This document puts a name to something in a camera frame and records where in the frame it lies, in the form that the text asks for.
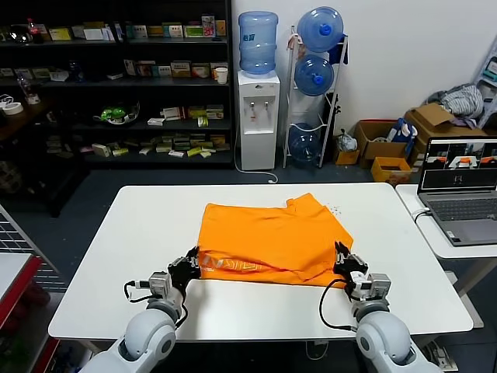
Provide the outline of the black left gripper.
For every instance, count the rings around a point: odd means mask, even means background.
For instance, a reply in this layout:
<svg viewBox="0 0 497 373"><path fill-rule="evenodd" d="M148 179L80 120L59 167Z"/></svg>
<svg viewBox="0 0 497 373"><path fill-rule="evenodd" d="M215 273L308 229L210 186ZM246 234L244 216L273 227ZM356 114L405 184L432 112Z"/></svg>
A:
<svg viewBox="0 0 497 373"><path fill-rule="evenodd" d="M201 278L201 268L198 260L199 247L190 249L186 257L177 258L168 265L172 286L179 291L185 291L193 278Z"/></svg>

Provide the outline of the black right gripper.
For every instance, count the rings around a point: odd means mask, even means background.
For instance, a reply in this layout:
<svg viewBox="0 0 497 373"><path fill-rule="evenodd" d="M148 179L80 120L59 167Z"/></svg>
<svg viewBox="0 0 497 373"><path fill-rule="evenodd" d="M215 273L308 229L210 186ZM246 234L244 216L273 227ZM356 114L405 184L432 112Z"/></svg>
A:
<svg viewBox="0 0 497 373"><path fill-rule="evenodd" d="M354 288L357 284L367 280L368 265L356 254L346 255L346 246L335 241L334 273L339 275L345 286Z"/></svg>

